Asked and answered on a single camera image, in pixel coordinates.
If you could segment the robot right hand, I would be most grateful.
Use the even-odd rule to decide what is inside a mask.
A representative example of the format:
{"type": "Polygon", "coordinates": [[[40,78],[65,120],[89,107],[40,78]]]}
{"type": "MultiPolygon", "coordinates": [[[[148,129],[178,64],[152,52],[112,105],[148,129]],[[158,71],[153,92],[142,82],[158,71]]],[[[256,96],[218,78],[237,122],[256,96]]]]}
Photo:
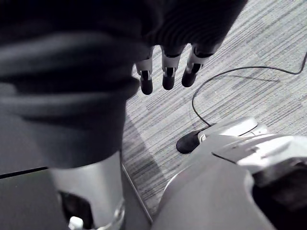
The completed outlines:
{"type": "Polygon", "coordinates": [[[124,229],[121,159],[133,65],[160,45],[216,52],[244,0],[3,0],[0,110],[19,117],[51,171],[66,220],[124,229]]]}

